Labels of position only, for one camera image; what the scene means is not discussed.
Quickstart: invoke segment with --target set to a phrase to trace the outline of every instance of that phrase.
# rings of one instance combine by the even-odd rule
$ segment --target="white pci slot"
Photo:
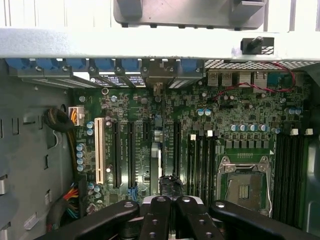
[[[105,139],[105,119],[98,117],[94,119],[95,138],[95,178],[97,184],[105,182],[105,161],[106,161],[106,139]]]

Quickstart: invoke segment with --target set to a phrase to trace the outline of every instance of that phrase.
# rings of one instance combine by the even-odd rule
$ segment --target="pcie slot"
[[[103,117],[94,119],[94,140],[95,140],[95,178],[97,184],[105,182],[105,119]]]
[[[113,188],[118,189],[121,185],[121,142],[120,142],[120,124],[115,122],[112,125],[113,131],[113,168],[112,183]]]
[[[142,134],[143,134],[143,140],[149,141],[150,140],[150,122],[144,121],[142,123]]]
[[[215,191],[215,175],[216,175],[216,168],[215,168],[215,160],[216,160],[216,140],[211,137],[207,140],[207,146],[209,149],[208,154],[208,206],[210,206],[213,201],[215,200],[214,191]]]
[[[181,123],[173,124],[173,172],[180,175]]]
[[[128,188],[134,188],[136,185],[136,165],[135,165],[135,123],[127,123],[127,152],[128,152]]]

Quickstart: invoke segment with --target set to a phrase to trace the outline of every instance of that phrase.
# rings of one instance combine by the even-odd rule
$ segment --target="ventilation grille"
[[[279,61],[278,64],[293,70],[305,66],[316,64],[315,61]],[[206,69],[225,69],[225,70],[281,70],[280,67],[272,64],[257,61],[233,61],[233,60],[207,60],[204,63]]]

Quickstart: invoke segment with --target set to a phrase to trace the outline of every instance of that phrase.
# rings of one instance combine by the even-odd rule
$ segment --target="red cable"
[[[225,90],[219,92],[216,96],[213,97],[214,100],[216,100],[219,96],[221,96],[222,94],[224,94],[225,92],[228,92],[232,89],[235,89],[241,85],[248,85],[249,87],[251,88],[255,88],[255,89],[259,89],[259,90],[263,90],[263,91],[266,91],[266,92],[271,92],[271,93],[283,93],[283,92],[290,92],[296,85],[296,78],[295,78],[295,75],[292,71],[290,71],[288,68],[286,68],[285,66],[282,66],[281,64],[279,63],[276,63],[276,62],[266,62],[266,64],[272,64],[278,68],[281,68],[282,70],[285,70],[286,72],[290,73],[291,75],[291,79],[292,79],[292,85],[290,88],[285,88],[285,89],[279,89],[279,90],[274,90],[274,89],[270,89],[270,88],[261,88],[261,87],[258,87],[254,84],[250,84],[250,83],[247,83],[247,82],[243,82],[243,83],[238,83],[237,85],[234,85],[234,86],[229,86],[227,87]]]

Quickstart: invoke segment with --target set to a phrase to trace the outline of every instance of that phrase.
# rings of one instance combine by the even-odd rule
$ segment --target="black ram slot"
[[[142,124],[142,134],[143,140],[149,141],[150,140],[150,133],[151,133],[151,125],[149,121],[144,121]]]
[[[299,227],[304,161],[303,136],[277,136],[272,218]]]
[[[173,173],[180,175],[180,151],[181,151],[181,123],[173,125]]]
[[[194,140],[188,140],[188,157],[187,157],[187,173],[186,173],[186,193],[187,195],[193,195],[194,192],[194,162],[195,162],[195,148],[196,142]]]
[[[208,154],[208,203],[207,206],[210,206],[215,200],[214,191],[215,191],[215,160],[216,160],[216,140],[211,137],[207,139],[207,146],[209,150]]]
[[[208,140],[206,137],[202,138],[202,162],[201,162],[201,199],[207,206],[207,184],[208,184]]]
[[[196,150],[195,150],[195,176],[194,176],[194,183],[195,183],[195,195],[196,197],[200,197],[201,195],[201,141],[199,136],[196,138]]]
[[[135,131],[135,123],[128,122],[127,123],[127,132],[128,132],[128,188],[134,188],[136,186],[136,131]]]
[[[120,142],[120,124],[115,122],[112,125],[113,130],[113,188],[118,189],[121,185],[121,142]]]

